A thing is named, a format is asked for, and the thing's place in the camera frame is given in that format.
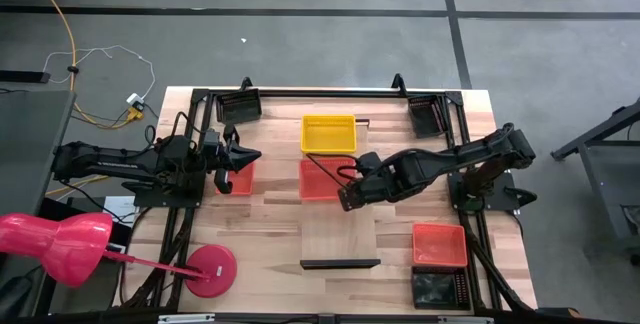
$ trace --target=red container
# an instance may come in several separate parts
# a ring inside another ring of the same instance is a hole
[[[448,224],[413,224],[413,261],[444,267],[467,266],[464,228]]]
[[[253,192],[254,169],[255,162],[252,162],[237,173],[229,171],[229,181],[233,183],[233,188],[229,195],[251,195]]]
[[[341,166],[354,166],[355,161],[347,158],[313,158],[327,169],[342,184],[349,182],[349,179],[338,175],[338,168]],[[355,169],[345,169],[341,173],[355,176]],[[311,160],[300,161],[300,199],[303,200],[338,200],[338,189],[340,185],[335,182],[327,173],[318,168]]]

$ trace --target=yellow cable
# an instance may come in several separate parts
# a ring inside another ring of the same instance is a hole
[[[99,176],[95,176],[93,178],[80,180],[79,182],[73,183],[71,185],[77,187],[77,186],[82,185],[82,184],[89,184],[89,183],[97,182],[97,181],[100,181],[100,180],[105,180],[107,178],[109,178],[109,177],[106,176],[106,175],[99,175]],[[65,191],[67,191],[67,190],[72,190],[72,188],[63,187],[63,188],[60,188],[60,189],[50,190],[50,191],[46,192],[44,195],[53,195],[53,194],[63,193]]]
[[[62,10],[60,10],[60,7],[58,6],[58,3],[56,3],[55,0],[49,0],[51,2],[51,4],[53,4],[53,6],[56,8],[56,11],[58,12],[58,14],[60,15],[60,18],[62,19],[62,22],[64,23],[65,28],[67,29],[67,34],[69,34],[69,41],[71,41],[71,62],[72,62],[72,66],[76,66],[76,43],[75,40],[73,40],[73,34],[71,33],[71,28],[69,27],[69,23],[67,22],[67,18],[65,18],[64,14],[62,14]],[[70,86],[70,90],[74,91],[74,86],[75,86],[75,81],[76,81],[76,74],[75,73],[71,73],[71,79],[69,80],[69,82],[71,83]],[[80,109],[80,106],[78,105],[78,103],[74,103],[73,104],[74,107],[76,108],[76,110],[78,111],[78,113],[80,113],[80,115],[82,115],[87,121],[89,121],[90,123],[94,124],[95,126],[97,126],[100,129],[119,129],[122,128],[123,126],[131,123],[133,120],[130,118],[127,118],[127,120],[125,120],[123,123],[118,124],[118,125],[114,125],[114,126],[107,126],[107,125],[103,125],[98,123],[97,121],[93,120],[92,118],[90,118],[89,116],[87,116],[82,109]]]

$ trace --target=metal stand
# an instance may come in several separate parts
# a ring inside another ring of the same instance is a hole
[[[640,236],[625,211],[638,207],[640,188],[635,178],[640,169],[640,142],[604,140],[640,120],[640,101],[621,107],[611,117],[551,153],[556,160],[579,153],[591,189],[605,209],[615,237],[584,248],[587,256],[602,253],[630,255],[640,264]]]
[[[551,152],[551,156],[555,160],[562,160],[570,154],[577,153],[580,146],[584,145],[586,142],[606,139],[638,120],[640,120],[640,101],[614,111],[609,119],[563,145],[562,148]]]

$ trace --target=black stand leg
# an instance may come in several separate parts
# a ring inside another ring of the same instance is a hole
[[[636,102],[628,107],[622,107],[613,112],[613,115],[611,115],[609,119],[603,121],[595,128],[570,141],[568,144],[565,144],[562,148],[551,152],[551,156],[555,160],[562,160],[570,154],[577,153],[578,148],[584,143],[591,140],[603,140],[638,120],[640,120],[640,102]]]

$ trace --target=white cable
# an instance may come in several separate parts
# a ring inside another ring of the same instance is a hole
[[[113,56],[109,55],[109,53],[107,53],[107,50],[111,50],[111,49],[115,49],[115,48],[120,48],[126,52],[128,52],[129,54],[133,54],[136,57],[138,57],[139,60],[143,61],[144,63],[146,63],[147,65],[149,65],[149,70],[151,71],[151,85],[149,85],[149,88],[147,89],[147,91],[141,96],[141,98],[144,100],[147,95],[149,94],[149,92],[151,91],[151,89],[153,89],[153,86],[156,84],[156,73],[153,71],[153,63],[148,61],[147,59],[143,58],[142,55],[134,52],[131,49],[127,49],[125,47],[123,47],[122,45],[112,45],[110,47],[106,47],[106,48],[91,48],[91,49],[76,49],[76,52],[88,52],[87,54],[85,54],[82,58],[80,58],[80,60],[78,60],[76,62],[76,65],[80,64],[80,62],[82,62],[83,60],[85,60],[89,55],[91,55],[91,53],[95,52],[95,51],[101,51],[104,53],[104,55],[107,56],[107,58],[109,59],[113,59]],[[71,55],[71,52],[53,52],[49,55],[47,55],[47,59],[44,61],[44,68],[42,69],[42,71],[47,71],[47,65],[49,65],[49,59],[51,59],[52,56],[54,55]],[[64,82],[66,82],[67,80],[71,79],[71,74],[69,74],[64,80],[53,80],[53,79],[49,79],[52,83],[56,83],[56,84],[62,84]]]

